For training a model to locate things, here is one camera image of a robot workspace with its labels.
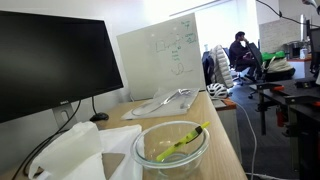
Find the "bicycle helmet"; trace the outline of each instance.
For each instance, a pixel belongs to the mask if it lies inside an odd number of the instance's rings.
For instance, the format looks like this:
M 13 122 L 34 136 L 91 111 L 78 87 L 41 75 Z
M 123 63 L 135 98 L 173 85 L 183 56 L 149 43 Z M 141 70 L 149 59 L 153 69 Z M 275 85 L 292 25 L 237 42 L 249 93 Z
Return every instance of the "bicycle helmet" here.
M 224 99 L 228 97 L 227 88 L 223 84 L 210 84 L 207 86 L 207 91 L 211 98 Z

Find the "chair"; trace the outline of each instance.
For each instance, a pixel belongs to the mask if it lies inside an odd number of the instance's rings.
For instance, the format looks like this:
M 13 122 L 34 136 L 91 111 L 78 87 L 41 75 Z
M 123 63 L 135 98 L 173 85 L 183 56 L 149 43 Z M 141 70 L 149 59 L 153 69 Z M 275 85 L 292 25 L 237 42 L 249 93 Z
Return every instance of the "chair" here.
M 229 57 L 229 48 L 223 48 L 224 52 L 227 54 L 229 61 L 230 61 L 230 57 Z M 239 66 L 237 65 L 237 61 L 230 61 L 230 69 L 231 71 L 235 71 L 237 73 L 236 77 L 234 77 L 232 80 L 233 81 L 239 81 L 240 86 L 243 86 L 243 77 L 241 77 L 241 72 L 244 71 L 245 69 L 247 69 L 247 66 Z

